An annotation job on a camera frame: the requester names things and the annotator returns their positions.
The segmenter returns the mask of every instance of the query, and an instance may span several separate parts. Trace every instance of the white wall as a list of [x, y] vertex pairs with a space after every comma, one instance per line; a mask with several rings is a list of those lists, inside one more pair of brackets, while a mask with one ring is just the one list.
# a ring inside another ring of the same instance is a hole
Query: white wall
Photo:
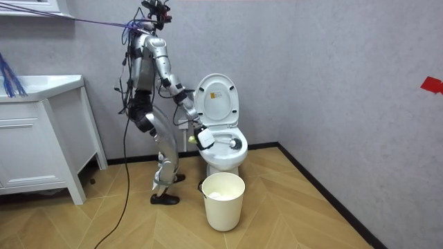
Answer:
[[[126, 23], [141, 1], [68, 1], [79, 18]], [[170, 1], [173, 22], [159, 35], [166, 39], [172, 70], [190, 88], [210, 73], [229, 76], [240, 94], [239, 127], [250, 144], [274, 142], [280, 120], [276, 85], [287, 80], [292, 26], [275, 13], [293, 12], [292, 2]], [[19, 75], [83, 74], [107, 158], [123, 157], [125, 117], [113, 86], [125, 47], [121, 29], [48, 18], [0, 17], [0, 51]], [[172, 101], [156, 97], [172, 118]], [[179, 131], [176, 135], [181, 141]], [[128, 156], [156, 153], [149, 135], [134, 125]]]
[[388, 248], [443, 248], [443, 1], [296, 3], [279, 141]]

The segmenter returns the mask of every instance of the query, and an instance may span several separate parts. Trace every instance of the white toilet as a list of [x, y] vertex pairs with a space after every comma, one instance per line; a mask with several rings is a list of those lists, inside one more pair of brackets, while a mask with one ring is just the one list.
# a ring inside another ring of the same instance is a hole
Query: white toilet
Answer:
[[[195, 90], [195, 106], [201, 121], [215, 138], [211, 148], [200, 151], [208, 163], [207, 175], [218, 172], [238, 175], [238, 167], [248, 153], [248, 142], [237, 128], [239, 101], [234, 83], [219, 73], [206, 76]], [[240, 149], [231, 149], [226, 144], [234, 138], [242, 141]]]

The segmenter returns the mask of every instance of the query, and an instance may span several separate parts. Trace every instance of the white bucket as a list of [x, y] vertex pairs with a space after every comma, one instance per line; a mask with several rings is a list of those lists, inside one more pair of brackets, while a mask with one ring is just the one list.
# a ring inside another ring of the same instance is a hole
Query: white bucket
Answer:
[[212, 174], [199, 185], [211, 227], [220, 232], [235, 228], [240, 220], [244, 188], [239, 176], [226, 172]]

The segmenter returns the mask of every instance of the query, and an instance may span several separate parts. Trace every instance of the wooden floor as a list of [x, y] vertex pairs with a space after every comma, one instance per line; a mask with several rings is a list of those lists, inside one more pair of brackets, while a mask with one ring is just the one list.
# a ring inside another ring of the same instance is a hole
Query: wooden floor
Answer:
[[[158, 206], [149, 201], [156, 163], [132, 163], [126, 214], [100, 248], [371, 248], [277, 148], [248, 152], [240, 167], [246, 183], [240, 223], [217, 232], [208, 225], [197, 191], [205, 167], [199, 157], [182, 158], [187, 179], [170, 189], [181, 202]], [[120, 217], [125, 174], [121, 165], [85, 169], [84, 205], [72, 204], [63, 193], [25, 201], [22, 195], [0, 197], [0, 248], [94, 248]]]

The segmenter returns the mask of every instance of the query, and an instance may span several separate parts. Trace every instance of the white sink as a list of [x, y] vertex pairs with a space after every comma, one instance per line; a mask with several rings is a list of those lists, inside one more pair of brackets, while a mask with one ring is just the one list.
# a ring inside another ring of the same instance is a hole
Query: white sink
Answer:
[[45, 100], [84, 85], [81, 75], [38, 75], [18, 76], [18, 78], [28, 96], [21, 97], [16, 93], [14, 98], [9, 98], [3, 88], [3, 77], [0, 77], [0, 103]]

